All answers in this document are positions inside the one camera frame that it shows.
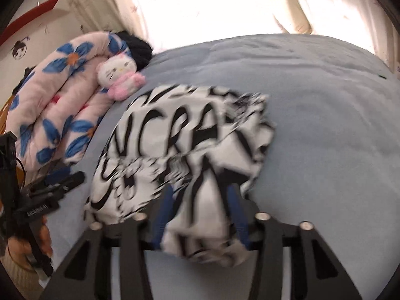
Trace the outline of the person left hand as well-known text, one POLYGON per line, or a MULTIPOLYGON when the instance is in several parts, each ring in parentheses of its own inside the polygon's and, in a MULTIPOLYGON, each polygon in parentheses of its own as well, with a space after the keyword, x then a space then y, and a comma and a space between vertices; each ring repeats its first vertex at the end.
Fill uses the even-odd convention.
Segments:
MULTIPOLYGON (((47 218, 43 216, 41 219, 41 229, 39 230, 37 236, 39 237, 38 243, 41 252, 48 257, 52 257, 52 239, 50 237, 50 230, 46 225, 47 221, 47 218)), ((14 263, 18 264, 21 268, 25 270, 33 270, 27 258, 32 253, 31 246, 28 241, 13 236, 8 239, 7 248, 9 255, 14 263)))

